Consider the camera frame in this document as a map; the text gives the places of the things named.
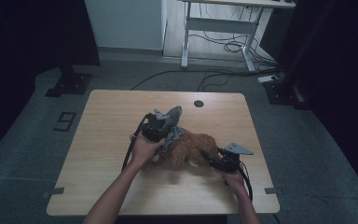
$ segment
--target teddy bear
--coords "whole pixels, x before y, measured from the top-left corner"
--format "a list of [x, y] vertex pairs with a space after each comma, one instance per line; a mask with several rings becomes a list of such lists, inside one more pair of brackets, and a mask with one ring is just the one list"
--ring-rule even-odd
[[165, 159], [171, 157], [172, 169], [179, 171], [185, 160], [193, 167], [209, 165], [209, 162], [202, 156], [202, 151], [208, 152], [211, 156], [219, 157], [219, 147], [212, 136], [206, 133], [192, 133], [180, 127], [175, 128], [182, 131], [180, 137], [173, 140], [166, 150], [158, 150], [153, 158], [153, 164], [161, 164]]

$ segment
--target forearm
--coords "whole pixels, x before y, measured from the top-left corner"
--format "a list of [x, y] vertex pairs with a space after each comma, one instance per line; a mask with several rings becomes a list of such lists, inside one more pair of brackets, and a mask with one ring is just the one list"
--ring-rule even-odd
[[83, 223], [114, 223], [131, 186], [132, 180], [135, 178], [140, 168], [140, 166], [130, 162], [117, 179], [103, 193], [97, 203], [94, 204]]
[[238, 207], [240, 210], [241, 223], [242, 224], [259, 224], [257, 213], [252, 205], [251, 199], [246, 192], [246, 189], [239, 189], [235, 192], [237, 197]]

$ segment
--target table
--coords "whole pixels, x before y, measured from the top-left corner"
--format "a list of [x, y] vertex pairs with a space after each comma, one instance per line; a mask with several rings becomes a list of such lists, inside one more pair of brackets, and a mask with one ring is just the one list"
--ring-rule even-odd
[[[196, 107], [202, 101], [203, 107]], [[74, 140], [51, 195], [51, 216], [86, 215], [121, 170], [130, 134], [146, 113], [183, 108], [179, 126], [213, 136], [220, 147], [230, 142], [251, 149], [241, 155], [254, 191], [257, 213], [277, 213], [277, 196], [259, 144], [255, 126], [239, 93], [175, 91], [93, 91], [79, 121]], [[170, 160], [147, 165], [133, 180], [120, 215], [223, 215], [238, 213], [235, 197], [211, 167], [170, 169]]]
[[[258, 23], [260, 21], [263, 8], [294, 8], [296, 4], [294, 2], [286, 3], [283, 0], [276, 2], [272, 0], [181, 0], [188, 3], [186, 13], [186, 26], [185, 26], [185, 42], [182, 49], [182, 62], [181, 66], [187, 68], [188, 60], [188, 32], [190, 30], [195, 31], [210, 31], [220, 33], [233, 33], [249, 35], [248, 41], [245, 47], [242, 49], [242, 55], [245, 59], [246, 65], [250, 72], [255, 71], [255, 66], [252, 62], [252, 55], [250, 54], [250, 47], [255, 38], [255, 32], [257, 30]], [[206, 18], [192, 18], [190, 15], [191, 3], [206, 3], [206, 4], [220, 4], [220, 5], [235, 5], [235, 6], [248, 6], [248, 7], [260, 7], [254, 21], [228, 21], [228, 20], [216, 20]]]

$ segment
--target person's right arm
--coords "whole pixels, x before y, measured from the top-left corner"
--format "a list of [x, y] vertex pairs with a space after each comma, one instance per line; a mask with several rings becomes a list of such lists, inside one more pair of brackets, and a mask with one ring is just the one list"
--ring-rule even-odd
[[234, 174], [221, 173], [222, 177], [227, 181], [234, 195], [237, 197], [238, 207], [242, 224], [259, 224], [255, 208], [249, 198], [248, 191], [245, 188], [244, 180], [239, 171]]

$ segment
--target person's left arm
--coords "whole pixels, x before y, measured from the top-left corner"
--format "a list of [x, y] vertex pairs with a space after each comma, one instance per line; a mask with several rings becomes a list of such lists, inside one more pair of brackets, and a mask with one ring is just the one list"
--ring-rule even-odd
[[151, 159], [156, 149], [164, 144], [164, 140], [159, 143], [152, 143], [146, 140], [142, 133], [139, 133], [132, 150], [131, 160], [116, 180], [103, 193], [95, 203], [83, 224], [88, 223], [114, 223], [121, 205], [126, 198], [132, 180], [142, 167]]

